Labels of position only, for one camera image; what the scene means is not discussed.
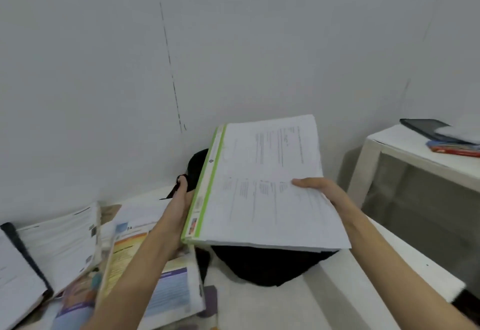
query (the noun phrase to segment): person's left hand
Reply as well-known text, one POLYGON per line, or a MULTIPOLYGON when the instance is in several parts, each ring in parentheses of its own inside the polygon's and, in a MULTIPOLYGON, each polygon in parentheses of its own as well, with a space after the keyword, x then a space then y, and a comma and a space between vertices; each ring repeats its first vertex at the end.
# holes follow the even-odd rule
POLYGON ((175 243, 178 248, 180 236, 182 235, 183 226, 187 219, 188 211, 192 203, 195 191, 187 192, 187 179, 185 176, 178 178, 180 187, 172 197, 172 200, 166 207, 159 224, 162 231, 165 232, 171 241, 175 243))

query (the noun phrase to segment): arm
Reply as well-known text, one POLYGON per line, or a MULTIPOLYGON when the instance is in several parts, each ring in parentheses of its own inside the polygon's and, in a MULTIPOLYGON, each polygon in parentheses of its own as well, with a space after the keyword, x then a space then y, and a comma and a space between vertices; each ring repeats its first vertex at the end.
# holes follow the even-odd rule
POLYGON ((332 202, 350 239, 351 253, 402 330, 477 329, 408 266, 336 183, 326 178, 292 183, 319 189, 332 202))
POLYGON ((136 330, 163 268, 178 248, 192 192, 180 176, 180 187, 162 218, 141 244, 128 267, 82 330, 136 330))

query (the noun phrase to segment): person's right hand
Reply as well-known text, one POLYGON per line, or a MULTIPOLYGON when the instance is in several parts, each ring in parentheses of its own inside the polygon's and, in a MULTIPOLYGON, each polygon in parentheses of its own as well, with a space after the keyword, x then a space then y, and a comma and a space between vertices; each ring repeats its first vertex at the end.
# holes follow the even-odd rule
POLYGON ((344 219, 351 213, 360 211, 347 193, 332 180, 325 177, 294 178, 292 184, 299 188, 315 188, 320 190, 333 204, 340 217, 344 219))

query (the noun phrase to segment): black bag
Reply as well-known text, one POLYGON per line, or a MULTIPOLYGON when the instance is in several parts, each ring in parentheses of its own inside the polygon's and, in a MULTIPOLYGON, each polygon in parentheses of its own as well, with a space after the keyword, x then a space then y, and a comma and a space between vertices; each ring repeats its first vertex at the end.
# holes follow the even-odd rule
MULTIPOLYGON (((188 162, 188 191, 197 187, 208 149, 195 153, 188 162)), ((173 197, 179 183, 167 199, 173 197)), ((297 250, 254 248, 251 246, 213 245, 213 251, 239 278, 259 286, 280 286, 336 252, 300 252, 297 250)))

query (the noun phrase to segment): white table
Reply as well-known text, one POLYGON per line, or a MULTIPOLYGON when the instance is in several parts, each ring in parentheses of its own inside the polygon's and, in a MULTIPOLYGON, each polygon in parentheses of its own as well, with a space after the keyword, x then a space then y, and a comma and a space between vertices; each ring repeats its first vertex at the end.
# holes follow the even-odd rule
POLYGON ((400 124, 369 135, 348 188, 350 198, 363 206, 381 153, 480 193, 479 158, 435 153, 425 145, 427 141, 400 124))
MULTIPOLYGON (((170 190, 164 187, 122 203, 156 202, 170 190)), ((387 229, 376 226, 400 256, 447 301, 453 301, 465 287, 387 229)), ((399 328, 349 250, 336 253, 280 287, 268 288, 237 278, 213 255, 205 285, 217 288, 221 330, 399 328)))

